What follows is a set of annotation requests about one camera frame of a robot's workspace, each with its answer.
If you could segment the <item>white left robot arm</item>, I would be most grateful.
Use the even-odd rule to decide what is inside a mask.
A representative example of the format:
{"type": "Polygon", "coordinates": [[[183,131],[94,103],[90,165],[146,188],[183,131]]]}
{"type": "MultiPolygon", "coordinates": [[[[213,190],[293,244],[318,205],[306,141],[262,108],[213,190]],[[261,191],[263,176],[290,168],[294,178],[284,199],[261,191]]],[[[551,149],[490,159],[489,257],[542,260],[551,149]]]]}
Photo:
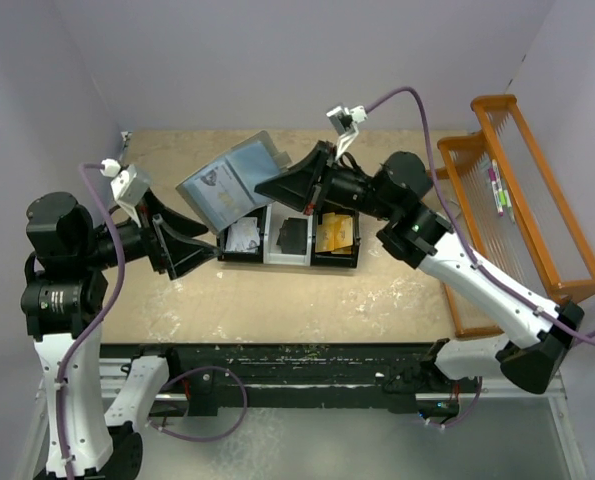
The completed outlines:
{"type": "Polygon", "coordinates": [[[94,226],[67,192],[46,194],[26,212],[33,246],[21,309],[46,388],[49,452],[41,479],[134,479],[143,429],[156,395],[179,387],[183,369],[171,348],[140,351],[110,407],[101,389],[101,323],[118,299],[128,262],[146,258],[176,280],[218,249],[201,241],[205,225],[166,207],[152,191],[136,216],[94,226]]]}

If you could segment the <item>grey card holder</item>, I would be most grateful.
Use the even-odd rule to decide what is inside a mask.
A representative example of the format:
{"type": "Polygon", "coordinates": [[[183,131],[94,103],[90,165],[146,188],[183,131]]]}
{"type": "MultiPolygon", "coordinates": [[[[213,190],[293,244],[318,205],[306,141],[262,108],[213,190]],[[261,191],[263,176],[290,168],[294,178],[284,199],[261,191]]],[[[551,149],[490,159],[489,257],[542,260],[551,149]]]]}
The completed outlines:
{"type": "Polygon", "coordinates": [[[271,200],[255,187],[285,172],[291,165],[262,130],[225,151],[181,181],[176,190],[203,224],[219,234],[271,200]]]}

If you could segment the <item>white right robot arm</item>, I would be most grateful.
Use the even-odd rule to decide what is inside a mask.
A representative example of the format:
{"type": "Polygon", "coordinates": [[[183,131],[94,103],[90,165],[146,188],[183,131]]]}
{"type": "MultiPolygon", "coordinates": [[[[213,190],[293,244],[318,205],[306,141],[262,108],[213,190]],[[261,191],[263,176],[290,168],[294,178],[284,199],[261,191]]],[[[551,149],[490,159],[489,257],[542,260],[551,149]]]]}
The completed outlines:
{"type": "Polygon", "coordinates": [[[255,187],[295,211],[339,206],[384,221],[377,237],[396,260],[439,280],[478,307],[501,334],[439,341],[422,366],[423,383],[444,391],[466,377],[502,375],[522,390],[544,393],[584,316],[518,283],[462,241],[456,227],[423,201],[433,183],[422,160],[397,151],[369,176],[340,164],[320,141],[302,161],[255,187]]]}

